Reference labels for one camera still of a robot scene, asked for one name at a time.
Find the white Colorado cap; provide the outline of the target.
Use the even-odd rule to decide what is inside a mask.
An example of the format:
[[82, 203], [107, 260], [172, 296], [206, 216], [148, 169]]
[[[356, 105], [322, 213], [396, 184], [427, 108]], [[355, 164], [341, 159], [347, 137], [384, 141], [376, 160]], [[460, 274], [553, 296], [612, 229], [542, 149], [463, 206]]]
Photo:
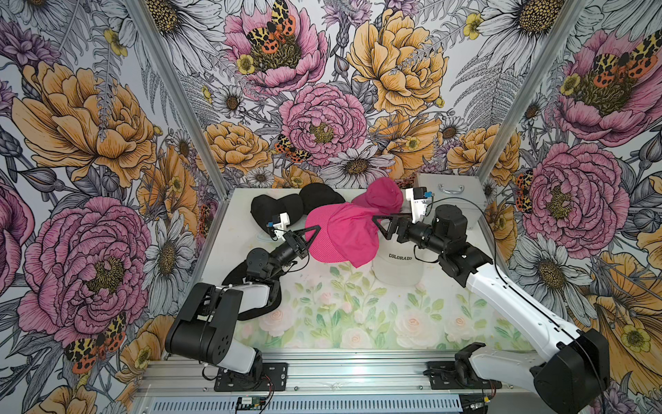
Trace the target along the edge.
[[424, 265], [415, 258], [414, 247], [412, 243], [399, 243], [396, 239], [381, 239], [372, 261], [376, 279], [390, 286], [417, 285], [422, 280]]

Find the pink cap front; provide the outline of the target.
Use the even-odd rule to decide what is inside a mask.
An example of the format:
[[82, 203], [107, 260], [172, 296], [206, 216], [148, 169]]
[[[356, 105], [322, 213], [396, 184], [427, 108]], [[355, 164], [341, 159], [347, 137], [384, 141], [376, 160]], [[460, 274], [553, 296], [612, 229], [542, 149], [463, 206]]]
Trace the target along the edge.
[[379, 231], [372, 218], [379, 215], [377, 209], [351, 203], [312, 210], [305, 226], [321, 229], [310, 247], [310, 255], [317, 262], [350, 262], [356, 268], [371, 262], [379, 250]]

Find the pink cap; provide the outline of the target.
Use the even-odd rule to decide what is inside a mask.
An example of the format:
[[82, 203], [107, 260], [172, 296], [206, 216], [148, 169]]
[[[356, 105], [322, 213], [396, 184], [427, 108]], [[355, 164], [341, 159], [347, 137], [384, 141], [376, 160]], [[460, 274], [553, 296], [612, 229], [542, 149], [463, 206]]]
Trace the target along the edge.
[[377, 209], [351, 203], [312, 210], [305, 226], [321, 229], [310, 247], [310, 255], [317, 262], [350, 262], [356, 268], [371, 262], [379, 250], [379, 231], [372, 218], [379, 215]]
[[379, 210], [384, 215], [399, 213], [403, 207], [403, 193], [394, 180], [377, 179], [367, 190], [352, 200], [354, 205]]

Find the pink cap back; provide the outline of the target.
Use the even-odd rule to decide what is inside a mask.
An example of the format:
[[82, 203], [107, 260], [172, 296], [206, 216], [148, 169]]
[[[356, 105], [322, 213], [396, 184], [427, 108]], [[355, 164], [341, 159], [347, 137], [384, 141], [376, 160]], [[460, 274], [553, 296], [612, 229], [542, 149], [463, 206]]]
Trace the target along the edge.
[[403, 193], [394, 180], [377, 179], [367, 190], [352, 200], [354, 205], [379, 210], [384, 215], [399, 213], [403, 207]]

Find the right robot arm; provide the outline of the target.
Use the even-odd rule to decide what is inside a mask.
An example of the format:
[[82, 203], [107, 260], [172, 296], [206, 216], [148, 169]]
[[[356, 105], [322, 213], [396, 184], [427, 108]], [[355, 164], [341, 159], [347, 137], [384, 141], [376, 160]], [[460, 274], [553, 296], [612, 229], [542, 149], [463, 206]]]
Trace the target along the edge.
[[556, 413], [579, 413], [603, 397], [610, 383], [610, 352], [595, 329], [581, 331], [499, 271], [496, 262], [467, 241], [467, 219], [454, 205], [436, 208], [431, 224], [404, 214], [375, 216], [385, 239], [436, 254], [443, 272], [482, 298], [534, 347], [527, 356], [472, 343], [458, 351], [452, 368], [428, 370], [452, 376], [461, 387], [501, 382], [536, 393]]

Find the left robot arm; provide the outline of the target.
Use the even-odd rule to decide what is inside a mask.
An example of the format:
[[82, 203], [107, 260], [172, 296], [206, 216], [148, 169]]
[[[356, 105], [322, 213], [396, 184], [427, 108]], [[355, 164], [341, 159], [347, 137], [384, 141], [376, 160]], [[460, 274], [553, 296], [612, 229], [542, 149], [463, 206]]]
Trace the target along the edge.
[[283, 242], [271, 252], [252, 249], [228, 284], [193, 286], [167, 333], [165, 351], [232, 374], [260, 378], [264, 372], [260, 350], [234, 339], [236, 324], [279, 307], [280, 279], [299, 259], [310, 257], [321, 230], [319, 225], [282, 230]]

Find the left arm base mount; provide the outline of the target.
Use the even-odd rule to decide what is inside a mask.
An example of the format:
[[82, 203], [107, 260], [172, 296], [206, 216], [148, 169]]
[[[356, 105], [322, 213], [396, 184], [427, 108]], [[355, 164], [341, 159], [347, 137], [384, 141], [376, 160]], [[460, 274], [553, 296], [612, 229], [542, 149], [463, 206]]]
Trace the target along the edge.
[[248, 374], [239, 374], [220, 368], [215, 378], [217, 393], [283, 392], [286, 389], [289, 364], [263, 362]]

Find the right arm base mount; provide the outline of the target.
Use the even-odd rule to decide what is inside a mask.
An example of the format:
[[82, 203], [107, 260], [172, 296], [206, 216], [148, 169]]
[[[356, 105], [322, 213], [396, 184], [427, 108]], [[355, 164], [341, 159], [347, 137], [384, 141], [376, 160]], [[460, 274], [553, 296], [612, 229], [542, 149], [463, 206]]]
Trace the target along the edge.
[[471, 343], [459, 350], [452, 361], [428, 362], [423, 375], [429, 379], [432, 390], [499, 390], [503, 387], [500, 381], [482, 379], [471, 367], [469, 357], [477, 350], [484, 348], [484, 343]]

